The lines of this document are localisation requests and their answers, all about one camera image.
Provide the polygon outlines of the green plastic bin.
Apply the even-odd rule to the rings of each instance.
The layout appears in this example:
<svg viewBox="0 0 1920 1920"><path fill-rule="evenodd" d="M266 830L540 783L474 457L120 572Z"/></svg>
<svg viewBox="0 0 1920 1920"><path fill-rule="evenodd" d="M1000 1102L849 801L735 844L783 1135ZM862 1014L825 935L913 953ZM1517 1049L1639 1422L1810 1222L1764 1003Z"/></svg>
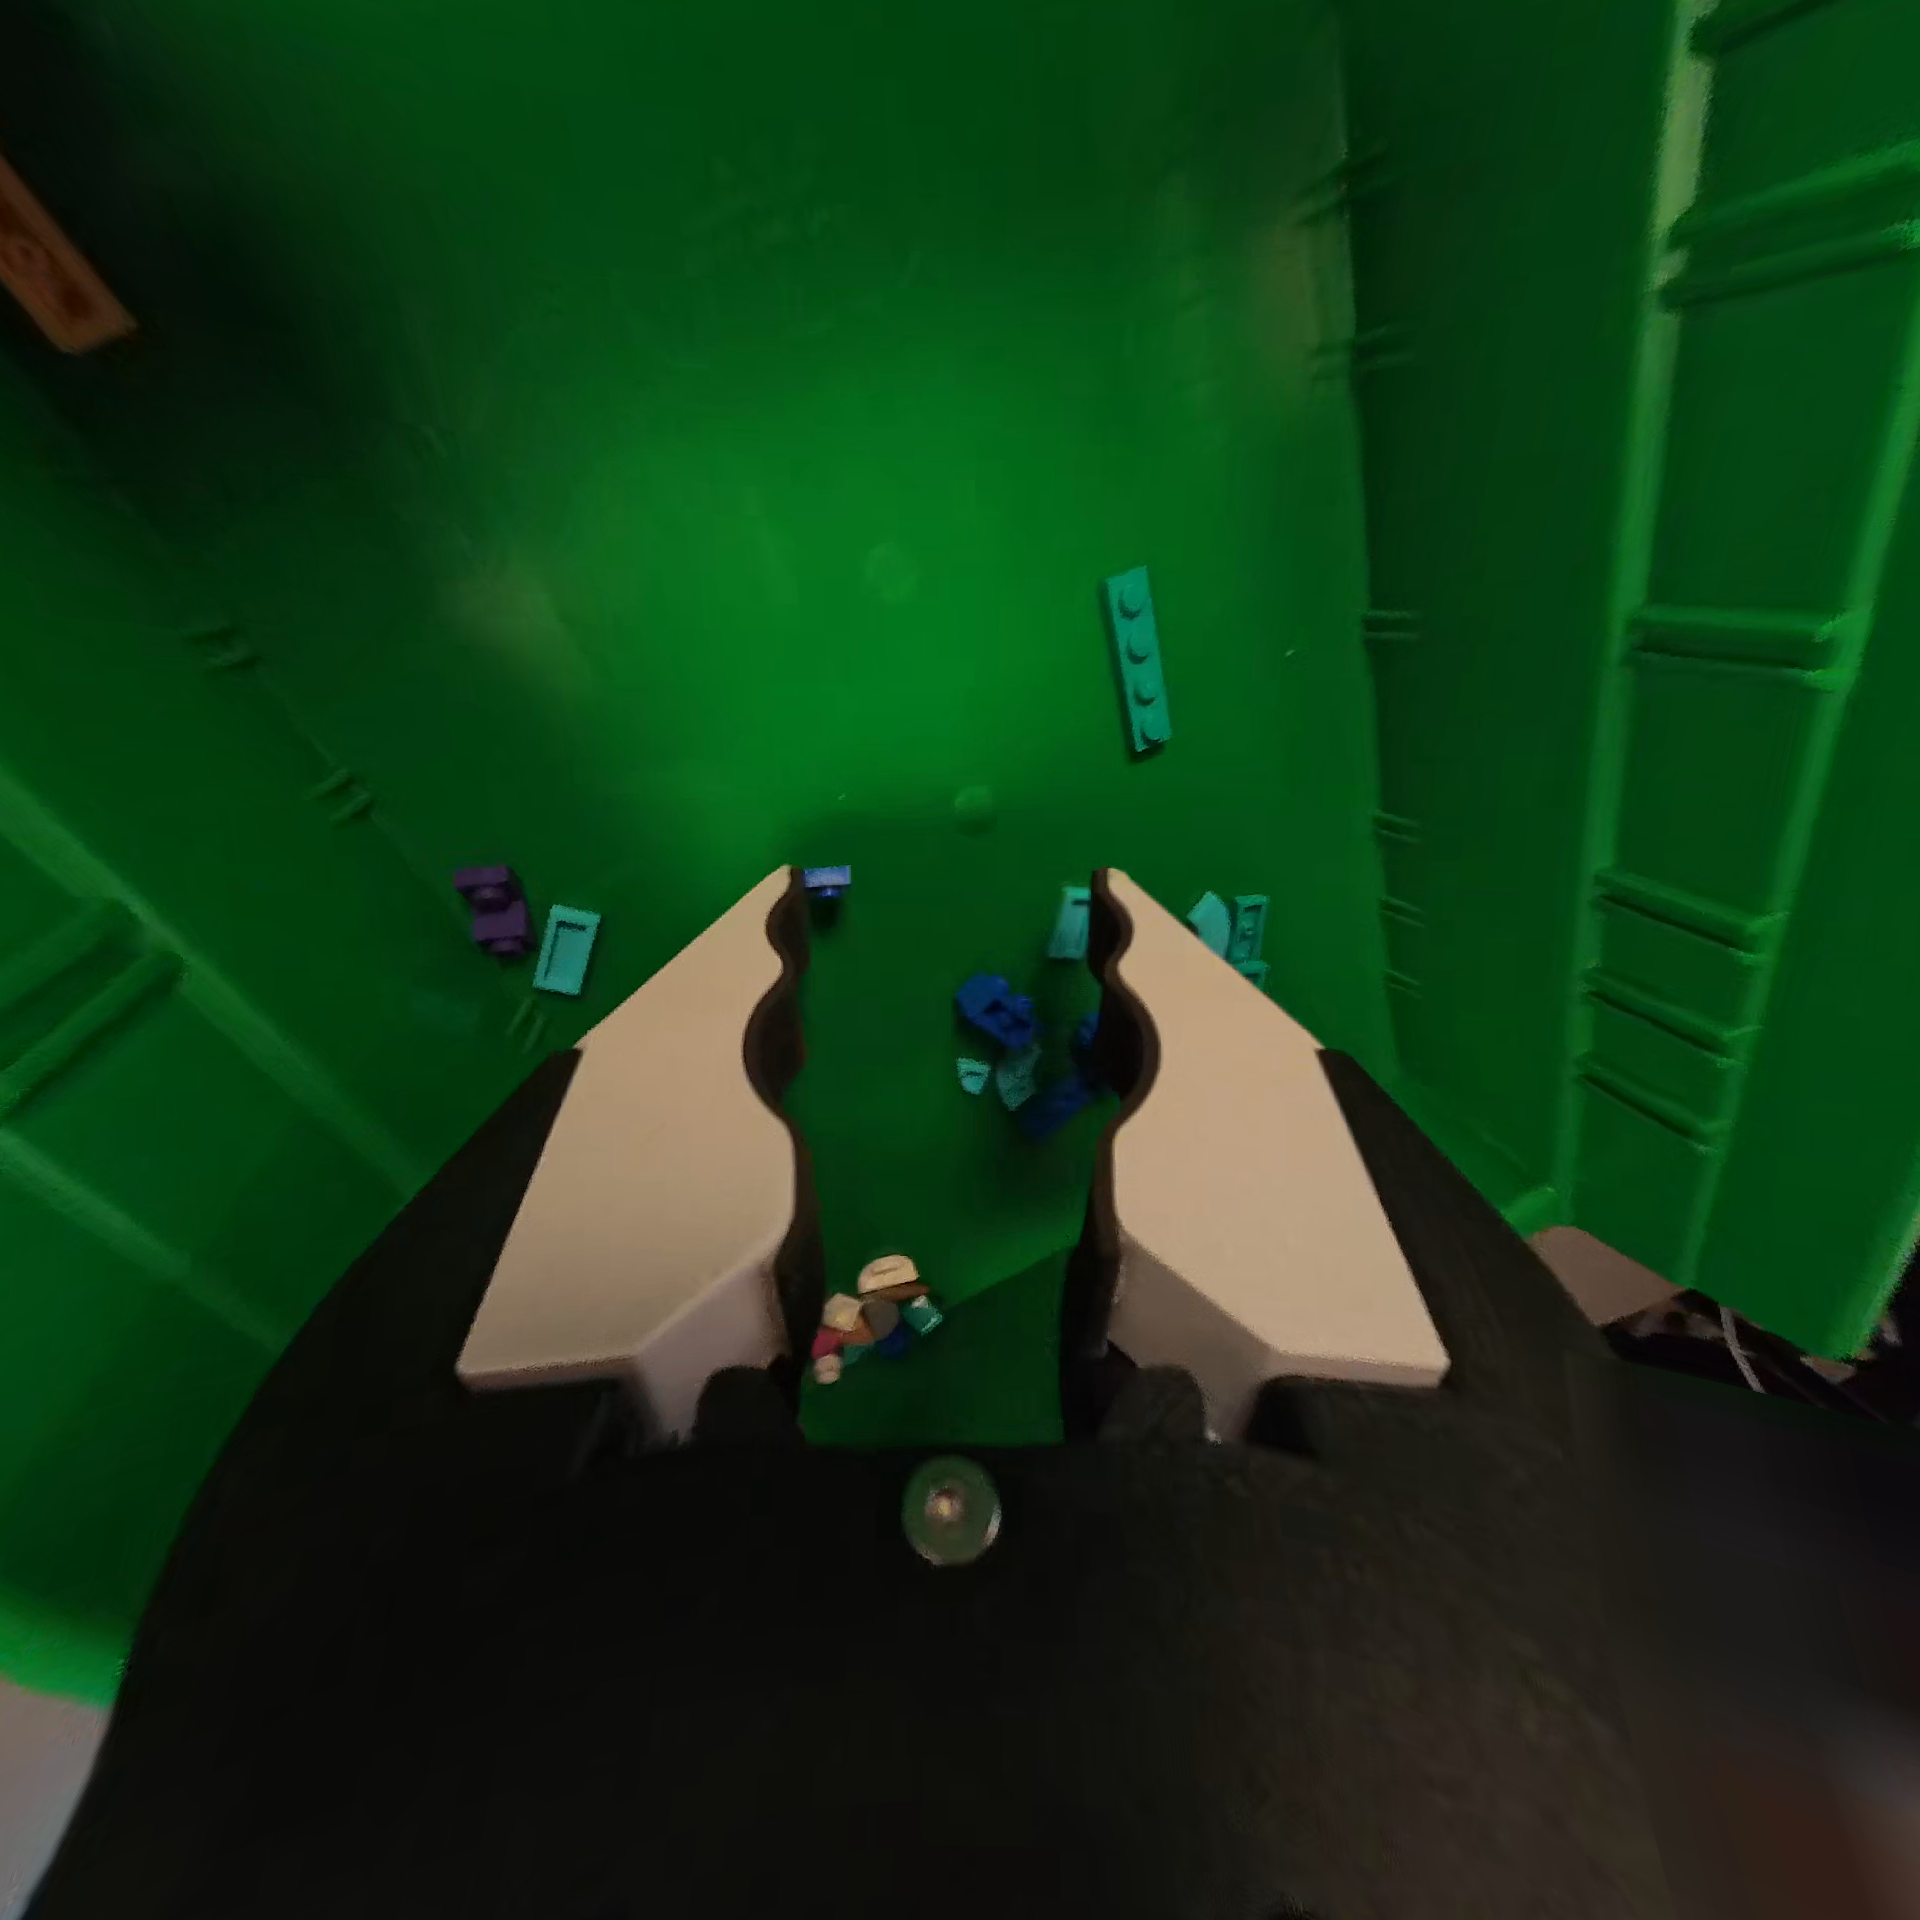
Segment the green plastic bin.
<svg viewBox="0 0 1920 1920"><path fill-rule="evenodd" d="M845 1450L1054 1437L1062 884L1513 1227L1850 1359L1914 1243L1914 5L4 5L4 1677L106 1702L242 1405L765 871ZM1098 611L1145 565L1169 742ZM535 951L449 875L510 863ZM536 994L552 903L602 916Z"/></svg>

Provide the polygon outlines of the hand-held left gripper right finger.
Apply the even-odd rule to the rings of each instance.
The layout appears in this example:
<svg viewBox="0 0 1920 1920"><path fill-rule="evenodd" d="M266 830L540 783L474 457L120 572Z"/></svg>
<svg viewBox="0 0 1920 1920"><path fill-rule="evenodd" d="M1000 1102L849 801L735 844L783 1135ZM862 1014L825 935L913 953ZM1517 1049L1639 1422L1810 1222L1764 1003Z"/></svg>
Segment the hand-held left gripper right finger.
<svg viewBox="0 0 1920 1920"><path fill-rule="evenodd" d="M1062 1420L1174 1366L1209 1435L1272 1383L1432 1391L1450 1357L1313 1034L1132 875L1089 881L1095 1140L1062 1277Z"/></svg>

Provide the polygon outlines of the teal long lego plate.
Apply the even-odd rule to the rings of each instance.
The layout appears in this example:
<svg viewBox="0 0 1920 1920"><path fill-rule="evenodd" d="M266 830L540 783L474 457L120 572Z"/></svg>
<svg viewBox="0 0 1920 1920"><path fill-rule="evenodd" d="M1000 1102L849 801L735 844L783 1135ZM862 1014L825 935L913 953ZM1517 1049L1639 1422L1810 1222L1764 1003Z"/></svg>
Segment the teal long lego plate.
<svg viewBox="0 0 1920 1920"><path fill-rule="evenodd" d="M1128 751L1142 759L1169 742L1160 625L1146 567L1103 578L1097 597L1110 643L1121 731Z"/></svg>

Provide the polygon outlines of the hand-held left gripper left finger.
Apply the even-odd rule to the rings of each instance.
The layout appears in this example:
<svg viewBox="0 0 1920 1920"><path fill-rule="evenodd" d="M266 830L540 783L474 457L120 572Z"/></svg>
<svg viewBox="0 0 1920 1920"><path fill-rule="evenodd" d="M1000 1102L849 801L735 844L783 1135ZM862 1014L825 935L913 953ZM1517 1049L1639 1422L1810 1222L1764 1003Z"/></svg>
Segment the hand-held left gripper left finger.
<svg viewBox="0 0 1920 1920"><path fill-rule="evenodd" d="M712 1374L802 1372L825 1305L800 1074L808 901L774 868L576 1047L457 1357L473 1391L613 1381L689 1429Z"/></svg>

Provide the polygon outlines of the purple lego brick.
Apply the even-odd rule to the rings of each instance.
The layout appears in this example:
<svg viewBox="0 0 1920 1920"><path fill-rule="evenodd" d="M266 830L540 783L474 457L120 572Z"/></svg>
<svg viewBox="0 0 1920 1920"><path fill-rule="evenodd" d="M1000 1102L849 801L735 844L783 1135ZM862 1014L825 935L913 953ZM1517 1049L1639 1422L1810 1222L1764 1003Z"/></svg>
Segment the purple lego brick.
<svg viewBox="0 0 1920 1920"><path fill-rule="evenodd" d="M449 884L464 903L469 937L479 953L519 962L535 951L533 908L513 867L464 867L452 871Z"/></svg>

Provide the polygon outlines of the tan lego plate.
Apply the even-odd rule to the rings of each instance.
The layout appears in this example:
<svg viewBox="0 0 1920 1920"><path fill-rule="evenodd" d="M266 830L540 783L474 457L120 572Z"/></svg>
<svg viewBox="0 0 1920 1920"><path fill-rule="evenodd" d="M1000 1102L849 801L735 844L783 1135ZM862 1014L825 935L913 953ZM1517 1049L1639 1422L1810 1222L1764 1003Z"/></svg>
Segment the tan lego plate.
<svg viewBox="0 0 1920 1920"><path fill-rule="evenodd" d="M6 153L1 155L1 284L58 351L79 357L138 334L134 314Z"/></svg>

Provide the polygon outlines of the small mixed lego pieces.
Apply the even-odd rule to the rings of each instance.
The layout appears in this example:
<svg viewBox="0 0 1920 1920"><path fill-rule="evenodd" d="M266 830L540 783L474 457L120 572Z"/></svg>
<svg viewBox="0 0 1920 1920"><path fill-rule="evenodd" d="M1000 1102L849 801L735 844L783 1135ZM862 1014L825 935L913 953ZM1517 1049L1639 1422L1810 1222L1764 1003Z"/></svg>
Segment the small mixed lego pieces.
<svg viewBox="0 0 1920 1920"><path fill-rule="evenodd" d="M946 1307L919 1265L909 1254L880 1254L860 1268L852 1289L825 1297L806 1348L808 1379L837 1386L862 1363L909 1355L944 1322Z"/></svg>

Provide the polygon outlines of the teal lego slope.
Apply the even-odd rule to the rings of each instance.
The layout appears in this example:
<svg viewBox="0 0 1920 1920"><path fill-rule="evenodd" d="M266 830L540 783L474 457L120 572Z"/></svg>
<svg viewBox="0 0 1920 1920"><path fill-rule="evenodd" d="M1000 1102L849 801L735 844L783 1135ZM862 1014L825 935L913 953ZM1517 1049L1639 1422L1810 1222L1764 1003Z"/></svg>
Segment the teal lego slope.
<svg viewBox="0 0 1920 1920"><path fill-rule="evenodd" d="M1204 891L1192 901L1183 922L1202 946L1261 991L1266 989L1268 962L1263 957L1263 935L1268 924L1268 895L1221 895Z"/></svg>

